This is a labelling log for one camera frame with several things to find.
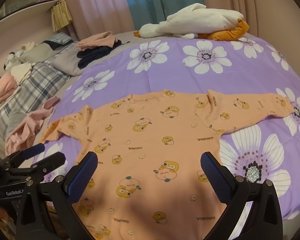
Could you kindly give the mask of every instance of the flower pattern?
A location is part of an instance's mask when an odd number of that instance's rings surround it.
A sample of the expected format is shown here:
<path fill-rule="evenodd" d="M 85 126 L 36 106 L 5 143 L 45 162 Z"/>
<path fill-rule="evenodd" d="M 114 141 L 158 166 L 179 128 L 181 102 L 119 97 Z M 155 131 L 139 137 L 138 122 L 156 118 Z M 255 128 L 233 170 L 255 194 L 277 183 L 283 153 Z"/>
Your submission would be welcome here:
<path fill-rule="evenodd" d="M 270 134 L 260 151 L 261 129 L 256 124 L 231 134 L 234 149 L 225 140 L 220 140 L 220 159 L 234 176 L 243 176 L 247 181 L 273 182 L 278 197 L 283 196 L 291 184 L 287 170 L 278 169 L 284 159 L 284 149 L 276 134 Z M 251 203 L 246 203 L 242 215 L 229 239 L 239 236 L 247 220 Z"/>
<path fill-rule="evenodd" d="M 193 67 L 194 72 L 197 74 L 205 74 L 208 72 L 209 68 L 215 73 L 222 73 L 223 66 L 230 67 L 232 63 L 229 59 L 225 58 L 227 52 L 223 47 L 215 47 L 212 50 L 213 43 L 211 41 L 198 41 L 197 48 L 193 46 L 185 46 L 183 52 L 189 57 L 183 60 L 183 63 L 187 67 Z"/>
<path fill-rule="evenodd" d="M 151 62 L 156 64 L 165 63 L 168 58 L 166 55 L 161 54 L 169 50 L 167 42 L 161 43 L 161 40 L 151 41 L 150 44 L 144 43 L 140 45 L 140 49 L 134 49 L 130 52 L 130 58 L 133 58 L 129 62 L 127 69 L 135 69 L 135 73 L 141 71 L 148 71 L 151 67 Z"/>
<path fill-rule="evenodd" d="M 87 97 L 89 97 L 92 94 L 94 90 L 97 91 L 105 88 L 108 85 L 106 81 L 113 78 L 113 76 L 114 76 L 114 71 L 110 72 L 110 70 L 107 70 L 104 72 L 100 72 L 95 77 L 87 78 L 83 82 L 83 86 L 79 87 L 74 92 L 75 97 L 72 100 L 72 102 L 77 101 L 79 98 L 81 98 L 81 100 L 85 100 Z"/>
<path fill-rule="evenodd" d="M 50 155 L 56 153 L 56 152 L 61 152 L 63 148 L 63 143 L 55 143 L 54 145 L 52 145 L 46 152 L 40 153 L 37 159 L 38 161 L 41 161 L 42 159 L 49 157 Z M 43 182 L 50 182 L 52 181 L 56 176 L 58 175 L 65 175 L 65 168 L 68 166 L 68 162 L 66 161 L 65 164 L 63 164 L 62 166 L 60 166 L 59 168 L 55 169 L 54 171 L 50 172 L 49 174 L 47 174 L 44 177 L 44 181 Z"/>
<path fill-rule="evenodd" d="M 277 51 L 274 47 L 266 45 L 269 49 L 272 50 L 271 55 L 274 58 L 274 60 L 279 63 L 281 62 L 281 66 L 284 70 L 289 70 L 289 64 L 287 62 L 287 60 L 285 59 L 285 57 L 279 52 Z"/>
<path fill-rule="evenodd" d="M 286 93 L 284 93 L 279 88 L 277 88 L 276 91 L 279 95 L 282 95 L 284 97 L 288 96 L 290 103 L 294 108 L 294 113 L 288 115 L 287 117 L 284 117 L 283 120 L 286 123 L 286 125 L 289 127 L 291 135 L 295 136 L 298 127 L 300 133 L 300 98 L 297 98 L 296 100 L 296 96 L 294 95 L 294 93 L 290 88 L 285 89 Z"/>
<path fill-rule="evenodd" d="M 233 45 L 235 50 L 242 49 L 244 46 L 244 54 L 248 58 L 257 58 L 257 52 L 262 53 L 263 52 L 263 47 L 261 47 L 259 44 L 257 44 L 253 40 L 249 40 L 245 37 L 242 37 L 238 39 L 239 41 L 231 41 L 231 44 Z"/>

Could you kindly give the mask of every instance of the folded clothes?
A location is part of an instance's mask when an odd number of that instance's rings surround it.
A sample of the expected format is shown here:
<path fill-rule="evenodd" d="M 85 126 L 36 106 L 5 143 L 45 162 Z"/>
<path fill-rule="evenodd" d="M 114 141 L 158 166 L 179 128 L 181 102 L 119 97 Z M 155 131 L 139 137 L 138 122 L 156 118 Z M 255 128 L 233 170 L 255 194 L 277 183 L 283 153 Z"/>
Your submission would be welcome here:
<path fill-rule="evenodd" d="M 15 151 L 28 149 L 32 146 L 36 134 L 41 130 L 44 119 L 53 111 L 53 106 L 60 98 L 54 96 L 48 99 L 41 109 L 30 112 L 20 124 L 7 136 L 5 145 L 6 156 Z"/>
<path fill-rule="evenodd" d="M 101 46 L 112 48 L 117 41 L 117 38 L 112 35 L 112 32 L 104 32 L 79 41 L 76 46 L 81 48 L 82 51 Z"/>
<path fill-rule="evenodd" d="M 24 80 L 26 80 L 32 70 L 31 63 L 24 63 L 11 68 L 11 75 L 16 81 L 17 85 L 20 85 Z"/>
<path fill-rule="evenodd" d="M 18 87 L 10 72 L 0 78 L 0 103 L 10 97 Z"/>
<path fill-rule="evenodd" d="M 113 47 L 100 46 L 95 47 L 94 49 L 86 49 L 85 51 L 79 51 L 77 57 L 81 58 L 81 60 L 78 63 L 78 67 L 80 69 L 85 68 L 90 62 L 110 54 L 112 50 L 119 47 L 120 45 L 122 45 L 122 42 L 118 40 L 116 43 L 113 44 Z"/>

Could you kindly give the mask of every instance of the plaid bedding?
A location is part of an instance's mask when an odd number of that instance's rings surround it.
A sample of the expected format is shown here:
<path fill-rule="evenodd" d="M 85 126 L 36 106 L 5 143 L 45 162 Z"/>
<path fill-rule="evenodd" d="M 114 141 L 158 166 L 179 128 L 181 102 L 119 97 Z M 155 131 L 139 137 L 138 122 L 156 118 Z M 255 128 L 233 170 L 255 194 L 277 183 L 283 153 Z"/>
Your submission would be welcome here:
<path fill-rule="evenodd" d="M 2 109 L 0 109 L 0 138 L 6 139 L 11 113 L 28 114 L 39 109 L 46 100 L 53 97 L 70 78 L 69 75 L 51 66 L 52 60 L 75 45 L 65 46 L 54 57 L 39 62 L 32 70 L 31 76 L 21 84 L 21 90 Z"/>

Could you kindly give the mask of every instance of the pink clothing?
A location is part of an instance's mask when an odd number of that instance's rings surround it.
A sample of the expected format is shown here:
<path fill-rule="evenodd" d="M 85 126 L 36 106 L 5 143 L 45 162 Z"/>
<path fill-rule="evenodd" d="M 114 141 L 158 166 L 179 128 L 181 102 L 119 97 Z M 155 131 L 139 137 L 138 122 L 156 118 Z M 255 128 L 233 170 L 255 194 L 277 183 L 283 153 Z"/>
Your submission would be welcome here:
<path fill-rule="evenodd" d="M 5 73 L 0 78 L 0 104 L 2 101 L 6 100 L 9 96 L 11 96 L 17 87 L 18 85 L 16 84 L 11 73 Z"/>
<path fill-rule="evenodd" d="M 23 121 L 6 138 L 6 156 L 32 146 L 35 135 L 41 130 L 44 119 L 53 111 L 53 105 L 60 100 L 58 97 L 48 99 L 41 109 L 29 113 Z"/>
<path fill-rule="evenodd" d="M 84 51 L 86 49 L 93 49 L 99 46 L 108 46 L 110 48 L 113 48 L 114 43 L 117 41 L 117 38 L 112 35 L 112 32 L 105 32 L 93 35 L 78 42 L 76 47 L 81 48 L 81 51 Z"/>

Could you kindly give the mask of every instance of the stuffed animal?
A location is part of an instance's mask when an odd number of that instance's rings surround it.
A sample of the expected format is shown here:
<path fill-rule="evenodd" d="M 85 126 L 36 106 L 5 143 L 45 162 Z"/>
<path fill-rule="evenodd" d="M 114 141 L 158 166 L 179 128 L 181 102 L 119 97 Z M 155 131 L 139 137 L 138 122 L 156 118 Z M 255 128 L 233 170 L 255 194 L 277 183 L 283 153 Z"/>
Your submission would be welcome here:
<path fill-rule="evenodd" d="M 141 38 L 154 38 L 172 34 L 184 39 L 204 38 L 216 41 L 234 41 L 249 30 L 240 12 L 207 9 L 193 4 L 181 9 L 159 24 L 146 24 L 134 33 Z"/>

